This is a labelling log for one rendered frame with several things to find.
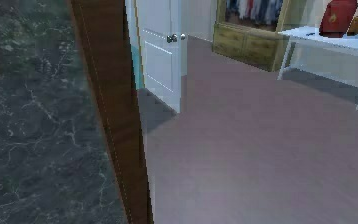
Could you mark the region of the white panelled room door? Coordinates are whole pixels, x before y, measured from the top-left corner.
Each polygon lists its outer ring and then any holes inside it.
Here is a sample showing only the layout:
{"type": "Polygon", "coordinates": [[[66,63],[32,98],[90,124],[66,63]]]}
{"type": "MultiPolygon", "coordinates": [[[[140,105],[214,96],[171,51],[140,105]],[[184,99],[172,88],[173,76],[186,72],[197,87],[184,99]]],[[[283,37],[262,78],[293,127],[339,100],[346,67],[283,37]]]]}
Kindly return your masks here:
{"type": "Polygon", "coordinates": [[[181,111],[182,76],[187,73],[187,38],[181,35],[182,0],[136,0],[145,88],[176,113],[181,111]]]}

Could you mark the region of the silver round door knob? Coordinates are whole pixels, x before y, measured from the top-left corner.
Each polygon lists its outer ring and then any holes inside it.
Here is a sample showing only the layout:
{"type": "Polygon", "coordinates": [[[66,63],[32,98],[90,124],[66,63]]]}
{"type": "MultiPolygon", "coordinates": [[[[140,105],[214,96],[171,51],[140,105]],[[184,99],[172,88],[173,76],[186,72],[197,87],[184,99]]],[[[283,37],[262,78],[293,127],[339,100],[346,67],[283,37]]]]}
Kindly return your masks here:
{"type": "Polygon", "coordinates": [[[181,34],[181,35],[176,35],[176,34],[172,34],[166,37],[166,41],[168,43],[175,43],[178,41],[183,41],[186,39],[186,35],[185,34],[181,34]]]}

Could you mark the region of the olive wooden wardrobe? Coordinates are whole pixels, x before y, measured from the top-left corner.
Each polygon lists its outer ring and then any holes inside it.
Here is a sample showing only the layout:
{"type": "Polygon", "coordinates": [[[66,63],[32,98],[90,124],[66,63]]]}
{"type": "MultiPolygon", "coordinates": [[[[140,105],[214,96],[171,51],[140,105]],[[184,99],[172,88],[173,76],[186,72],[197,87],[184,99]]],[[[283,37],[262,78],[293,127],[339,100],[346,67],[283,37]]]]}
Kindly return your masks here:
{"type": "Polygon", "coordinates": [[[276,29],[268,31],[227,22],[227,0],[217,0],[212,51],[269,72],[278,71],[287,45],[279,31],[289,5],[290,0],[285,0],[276,29]]]}

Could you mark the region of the white table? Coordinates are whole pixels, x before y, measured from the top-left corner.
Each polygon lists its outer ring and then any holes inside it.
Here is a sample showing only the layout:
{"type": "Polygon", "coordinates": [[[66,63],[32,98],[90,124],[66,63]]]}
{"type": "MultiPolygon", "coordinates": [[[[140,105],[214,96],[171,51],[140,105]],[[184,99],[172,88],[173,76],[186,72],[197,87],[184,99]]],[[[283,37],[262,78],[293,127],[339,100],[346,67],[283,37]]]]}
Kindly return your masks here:
{"type": "Polygon", "coordinates": [[[280,35],[288,37],[288,43],[278,80],[296,69],[358,88],[358,35],[328,38],[310,26],[281,31],[280,35]]]}

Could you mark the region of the red backpack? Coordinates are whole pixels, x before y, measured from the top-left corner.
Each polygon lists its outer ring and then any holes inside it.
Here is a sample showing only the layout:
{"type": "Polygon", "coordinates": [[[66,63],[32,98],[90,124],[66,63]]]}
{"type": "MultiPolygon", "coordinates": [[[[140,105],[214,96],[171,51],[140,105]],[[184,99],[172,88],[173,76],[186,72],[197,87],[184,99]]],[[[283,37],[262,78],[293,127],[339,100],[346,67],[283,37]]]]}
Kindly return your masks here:
{"type": "Polygon", "coordinates": [[[325,9],[319,35],[342,38],[350,26],[357,7],[357,0],[331,0],[325,9]]]}

